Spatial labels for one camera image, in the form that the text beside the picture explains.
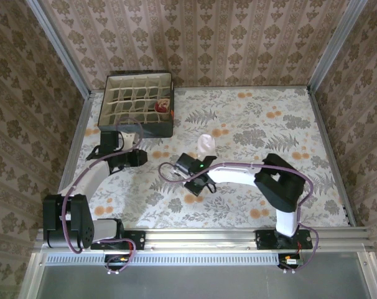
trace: grid compartment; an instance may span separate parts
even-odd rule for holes
[[[134,123],[120,120],[125,116],[135,118],[142,124],[169,121],[172,118],[170,95],[171,75],[167,73],[108,77],[98,126]],[[162,99],[169,100],[165,113],[155,110],[157,101]]]

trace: black bracket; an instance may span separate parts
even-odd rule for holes
[[[215,159],[216,156],[206,156],[203,161],[200,161],[199,159],[194,159],[188,154],[183,153],[177,160],[175,166],[186,176],[193,176],[194,174],[207,169]],[[216,192],[215,182],[212,181],[206,173],[203,173],[199,177],[184,184],[184,188],[189,190],[195,196],[200,195],[202,189],[205,187],[207,187],[211,193]]]
[[[312,249],[312,238],[306,229],[297,229],[292,237],[286,237],[274,229],[259,229],[255,231],[257,250],[297,250],[298,242],[302,249]]]
[[[124,238],[131,239],[136,244],[136,250],[144,250],[146,244],[146,232],[143,230],[126,230],[124,231]],[[116,242],[116,243],[100,243],[92,244],[90,249],[95,250],[129,250],[129,244],[127,242]],[[106,254],[104,257],[104,263],[110,260],[109,268],[111,270],[118,270],[119,266],[113,264],[127,262],[129,259],[129,254]]]
[[[100,134],[100,145],[95,146],[92,152],[86,157],[86,160],[100,159],[109,154],[114,154],[122,151],[118,147],[118,131],[102,131]],[[110,174],[117,173],[125,167],[137,167],[147,162],[147,152],[142,149],[133,149],[132,151],[119,154],[106,159]]]
[[[62,203],[61,194],[48,195],[43,201],[44,213],[44,243],[50,248],[66,247],[62,229]],[[67,221],[68,235],[75,248],[88,248],[93,241],[95,228],[91,219],[86,196],[77,194],[67,201],[67,211],[71,213],[71,220]]]
[[[265,165],[280,166],[295,170],[290,164],[276,154],[268,154],[263,160]],[[279,174],[276,181],[273,176]],[[255,184],[269,203],[285,213],[296,211],[297,201],[303,193],[305,180],[300,176],[283,170],[262,168],[255,174]]]
[[[131,239],[136,244],[136,250],[144,250],[146,244],[146,232],[144,230],[125,230],[123,238]],[[94,243],[91,250],[129,250],[127,242]]]
[[[300,260],[300,254],[296,254],[296,255],[290,255],[290,254],[278,254],[278,261],[280,262],[279,265],[277,265],[277,267],[279,267],[280,269],[296,269],[297,267],[299,267],[300,265],[298,265],[297,263],[291,263],[291,264],[286,264],[287,263],[287,259],[286,257],[289,256],[291,259],[294,259],[294,260]]]

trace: red object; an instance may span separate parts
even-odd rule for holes
[[[166,113],[167,112],[167,108],[165,106],[160,106],[158,104],[158,102],[156,103],[156,112],[159,112],[159,113]]]
[[[129,244],[129,256],[132,256],[133,245],[130,242],[128,242],[128,244]]]

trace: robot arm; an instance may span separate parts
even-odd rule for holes
[[[263,161],[269,166],[295,170],[276,154],[269,154]],[[222,164],[222,166],[212,167],[217,164]],[[215,156],[207,156],[200,161],[183,154],[175,164],[175,171],[184,178],[189,178],[204,169],[211,168],[206,173],[185,183],[185,188],[196,196],[204,187],[209,188],[211,192],[216,192],[215,184],[219,183],[238,183],[258,187],[269,203],[276,208],[277,232],[286,237],[292,237],[298,227],[297,201],[304,190],[305,180],[295,174],[278,169],[249,168],[234,164],[240,163],[221,162]]]
[[[86,158],[82,179],[75,186],[67,202],[67,229],[74,248],[85,249],[92,243],[123,235],[123,225],[120,219],[98,219],[93,221],[88,203],[100,184],[111,174],[126,167],[136,167],[147,162],[147,153],[141,149],[133,149],[122,153],[116,149],[119,144],[120,132],[102,132],[100,145],[96,146]],[[124,137],[123,148],[132,148],[135,134]],[[91,166],[97,159],[115,154]],[[67,247],[62,229],[62,202],[73,186],[71,183],[56,195],[48,195],[43,201],[44,207],[44,242],[49,247]]]

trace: leaf pattern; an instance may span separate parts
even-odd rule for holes
[[[291,134],[289,134],[289,136],[281,134],[280,136],[274,135],[274,137],[270,138],[265,147],[269,150],[285,152],[285,150],[290,150],[293,146],[297,146],[298,144],[299,142],[295,137],[292,137]]]
[[[304,120],[303,118],[298,117],[298,116],[284,115],[283,120],[287,122],[286,127],[291,130],[294,130],[297,128],[300,128],[300,129],[310,128],[310,121]]]
[[[194,112],[190,113],[190,115],[186,118],[185,121],[188,121],[189,123],[197,123],[197,124],[204,124],[207,125],[210,120],[216,119],[216,113],[211,111],[206,111],[203,109],[202,111],[200,110],[195,110]]]
[[[277,153],[299,171],[312,176],[316,192],[303,206],[304,223],[314,226],[331,225],[329,221],[345,223],[329,163],[322,158],[326,156],[325,150],[322,143],[314,145],[321,140],[317,127],[301,128],[296,123],[296,118],[314,123],[307,92],[295,91],[177,89],[175,120],[180,123],[174,126],[173,137],[144,140],[140,148],[147,151],[148,162],[139,168],[126,168],[105,180],[102,190],[97,190],[90,202],[93,217],[120,217],[127,227],[273,226],[274,208],[254,187],[217,184],[215,194],[203,191],[195,197],[183,184],[166,183],[158,176],[160,163],[173,164],[182,153],[196,157],[198,137],[206,133],[214,137],[216,154],[221,159],[262,163],[268,153]],[[292,98],[303,109],[289,110]],[[88,129],[96,128],[101,101],[102,94],[98,94]],[[284,120],[286,115],[295,118]],[[297,128],[287,128],[288,121],[293,121]],[[85,136],[76,175],[99,138],[98,133]],[[162,173],[173,180],[179,178],[168,166]],[[98,206],[105,210],[111,206],[113,212],[97,216],[94,211]]]

